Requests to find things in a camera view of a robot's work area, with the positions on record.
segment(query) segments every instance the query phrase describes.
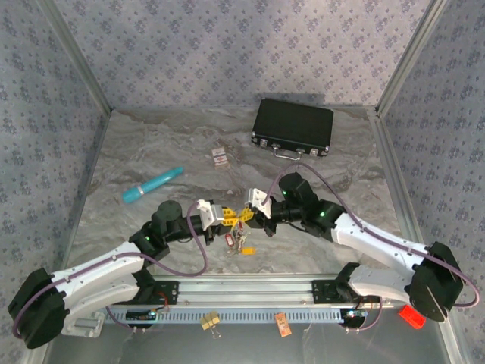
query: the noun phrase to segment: orange tag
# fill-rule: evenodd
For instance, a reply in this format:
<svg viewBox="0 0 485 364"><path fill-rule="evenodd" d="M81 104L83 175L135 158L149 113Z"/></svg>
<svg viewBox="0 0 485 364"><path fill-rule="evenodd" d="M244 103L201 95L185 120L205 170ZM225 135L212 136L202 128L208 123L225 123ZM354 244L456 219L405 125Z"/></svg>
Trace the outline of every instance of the orange tag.
<svg viewBox="0 0 485 364"><path fill-rule="evenodd" d="M241 249L241 254L245 256L253 256L256 254L256 248L247 246L246 248Z"/></svg>
<svg viewBox="0 0 485 364"><path fill-rule="evenodd" d="M291 335L291 330L289 329L288 320L286 320L286 315L284 312L277 313L274 318L278 325L278 330L280 330L281 337Z"/></svg>
<svg viewBox="0 0 485 364"><path fill-rule="evenodd" d="M406 320L413 328L422 328L426 322L426 318L409 305L402 307L402 310L399 311L399 316Z"/></svg>

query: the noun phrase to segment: tabletop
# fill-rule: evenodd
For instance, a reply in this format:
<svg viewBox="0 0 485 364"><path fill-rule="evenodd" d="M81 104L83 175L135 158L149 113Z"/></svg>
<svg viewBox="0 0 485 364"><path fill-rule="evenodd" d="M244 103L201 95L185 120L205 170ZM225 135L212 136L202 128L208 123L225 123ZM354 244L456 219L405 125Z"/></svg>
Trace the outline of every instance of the tabletop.
<svg viewBox="0 0 485 364"><path fill-rule="evenodd" d="M213 199L240 210L248 188L267 190L290 161L251 143L256 112L253 108L113 111L68 266L126 241L163 201L179 202L184 214L197 199ZM360 218L399 234L367 113L365 108L334 110L330 153L324 158L304 155L303 161L322 173ZM225 171L216 169L211 157L211 150L222 146L230 162ZM178 166L185 168L179 177L131 204L123 202L123 191ZM320 198L336 201L311 172L302 168L298 172ZM275 197L282 199L278 192ZM272 238L253 229L246 246L256 248L256 254L231 256L224 237L216 237L206 248L208 272L338 273L347 262L380 266L353 249L290 226L278 226ZM165 265L179 271L201 268L202 257L194 242L174 242L170 247Z"/></svg>

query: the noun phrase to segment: yellow object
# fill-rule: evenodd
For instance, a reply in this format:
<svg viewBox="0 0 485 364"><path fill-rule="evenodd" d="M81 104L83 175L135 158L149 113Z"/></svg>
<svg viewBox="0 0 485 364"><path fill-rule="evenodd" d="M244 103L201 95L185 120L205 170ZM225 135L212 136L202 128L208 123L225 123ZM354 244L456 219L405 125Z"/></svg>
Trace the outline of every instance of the yellow object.
<svg viewBox="0 0 485 364"><path fill-rule="evenodd" d="M221 320L219 319L219 315L215 311L212 311L207 315L204 315L204 317L200 319L200 325L204 330L214 327L219 322L221 322Z"/></svg>
<svg viewBox="0 0 485 364"><path fill-rule="evenodd" d="M239 221L246 222L248 220L251 220L252 217L255 215L255 213L247 207L245 207L241 211L239 216L234 210L229 209L228 207L222 208L222 212L224 213L224 220L222 221L222 225L231 226L232 228L234 228Z"/></svg>
<svg viewBox="0 0 485 364"><path fill-rule="evenodd" d="M241 249L241 254L245 256L253 256L256 254L256 248L246 247Z"/></svg>

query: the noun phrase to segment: small box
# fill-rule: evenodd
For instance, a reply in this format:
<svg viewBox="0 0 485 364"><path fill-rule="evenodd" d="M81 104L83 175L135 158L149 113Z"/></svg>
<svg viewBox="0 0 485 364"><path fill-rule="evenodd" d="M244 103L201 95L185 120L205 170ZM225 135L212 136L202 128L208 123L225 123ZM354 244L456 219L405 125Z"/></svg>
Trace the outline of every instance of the small box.
<svg viewBox="0 0 485 364"><path fill-rule="evenodd" d="M261 147L326 156L332 126L331 110L262 99L252 128L252 142Z"/></svg>
<svg viewBox="0 0 485 364"><path fill-rule="evenodd" d="M399 311L399 316L401 316L413 328L417 329L422 328L426 322L426 318L409 305L402 307L401 311Z"/></svg>
<svg viewBox="0 0 485 364"><path fill-rule="evenodd" d="M281 337L291 335L289 323L286 319L286 315L284 314L284 312L277 313L274 316L274 319L276 320L276 324L278 325L278 330L280 331Z"/></svg>
<svg viewBox="0 0 485 364"><path fill-rule="evenodd" d="M228 169L230 167L224 147L213 149L212 158L216 169Z"/></svg>

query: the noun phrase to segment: blue floral wallpaper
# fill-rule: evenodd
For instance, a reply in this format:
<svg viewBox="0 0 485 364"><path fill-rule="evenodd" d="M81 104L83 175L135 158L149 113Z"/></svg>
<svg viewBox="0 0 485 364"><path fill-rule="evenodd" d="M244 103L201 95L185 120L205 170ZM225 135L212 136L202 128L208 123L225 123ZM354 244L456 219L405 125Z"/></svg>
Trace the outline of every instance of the blue floral wallpaper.
<svg viewBox="0 0 485 364"><path fill-rule="evenodd" d="M104 126L34 0L0 5L0 363L20 361L7 305L58 268Z"/></svg>
<svg viewBox="0 0 485 364"><path fill-rule="evenodd" d="M429 0L56 0L113 108L376 105Z"/></svg>
<svg viewBox="0 0 485 364"><path fill-rule="evenodd" d="M425 239L485 288L485 3L451 0L384 120ZM472 293L463 297L469 300ZM465 334L485 362L485 305Z"/></svg>

